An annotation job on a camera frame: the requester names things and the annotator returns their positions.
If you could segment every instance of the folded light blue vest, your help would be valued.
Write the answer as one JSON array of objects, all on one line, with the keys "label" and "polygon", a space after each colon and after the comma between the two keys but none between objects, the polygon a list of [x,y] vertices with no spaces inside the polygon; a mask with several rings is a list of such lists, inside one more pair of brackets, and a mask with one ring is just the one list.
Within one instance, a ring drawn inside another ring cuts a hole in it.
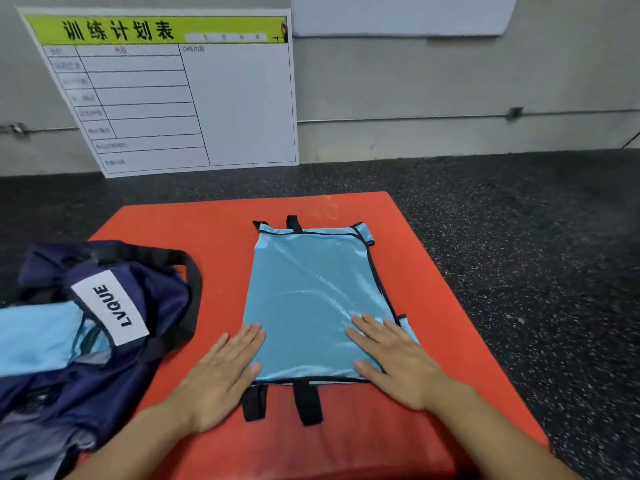
[{"label": "folded light blue vest", "polygon": [[287,229],[254,225],[259,238],[243,322],[260,322],[267,340],[254,359],[262,370],[243,398],[244,416],[247,421],[264,417],[267,384],[292,384],[301,420],[317,424],[322,421],[317,384],[366,381],[353,370],[357,359],[380,369],[345,334],[352,315],[393,319],[415,336],[389,302],[364,223],[302,229],[297,217],[289,216]]}]

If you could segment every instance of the whiteboard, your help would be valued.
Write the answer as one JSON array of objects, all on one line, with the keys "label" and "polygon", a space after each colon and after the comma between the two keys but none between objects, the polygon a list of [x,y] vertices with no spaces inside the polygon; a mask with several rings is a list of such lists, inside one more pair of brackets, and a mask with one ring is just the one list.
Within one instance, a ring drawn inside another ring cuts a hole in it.
[{"label": "whiteboard", "polygon": [[293,33],[322,36],[496,36],[516,0],[291,0]]},{"label": "whiteboard", "polygon": [[298,164],[289,10],[18,10],[105,177]]}]

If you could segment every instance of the white label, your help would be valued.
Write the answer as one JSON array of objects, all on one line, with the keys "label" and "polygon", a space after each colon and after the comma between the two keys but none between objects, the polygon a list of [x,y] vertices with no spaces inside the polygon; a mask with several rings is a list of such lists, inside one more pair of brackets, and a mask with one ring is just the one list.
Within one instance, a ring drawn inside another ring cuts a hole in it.
[{"label": "white label", "polygon": [[89,276],[71,289],[106,327],[116,347],[149,335],[142,315],[110,270]]}]

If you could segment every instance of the light blue fabric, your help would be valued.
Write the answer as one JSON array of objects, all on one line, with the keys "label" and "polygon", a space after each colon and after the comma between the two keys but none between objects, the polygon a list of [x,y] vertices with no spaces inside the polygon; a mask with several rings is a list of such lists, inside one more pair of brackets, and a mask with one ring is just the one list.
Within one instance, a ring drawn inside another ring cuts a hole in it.
[{"label": "light blue fabric", "polygon": [[[0,377],[64,369],[94,327],[72,301],[0,309]],[[109,347],[100,331],[90,352]]]},{"label": "light blue fabric", "polygon": [[[260,322],[267,334],[254,359],[262,363],[257,380],[358,378],[356,359],[380,368],[344,332],[355,314],[393,319],[358,233],[353,228],[293,233],[265,224],[260,231],[243,319]],[[366,225],[358,231],[373,242]],[[406,320],[401,323],[415,338]]]}]

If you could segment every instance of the red surface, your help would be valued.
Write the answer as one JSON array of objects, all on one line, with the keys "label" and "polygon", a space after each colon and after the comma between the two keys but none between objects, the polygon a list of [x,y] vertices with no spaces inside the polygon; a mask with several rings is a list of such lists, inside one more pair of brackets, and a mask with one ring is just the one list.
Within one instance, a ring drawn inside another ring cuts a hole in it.
[{"label": "red surface", "polygon": [[[544,432],[469,322],[387,193],[140,205],[120,209],[94,239],[187,251],[204,281],[196,335],[165,359],[139,410],[169,395],[219,336],[242,323],[258,238],[252,221],[307,228],[367,224],[371,254],[398,314],[453,377],[468,382],[517,427],[546,445]],[[447,478],[471,467],[436,418],[409,411],[368,384],[320,388],[324,422],[304,428],[291,387],[270,386],[266,418],[236,410],[218,428],[185,440],[158,469],[174,479]]]}]

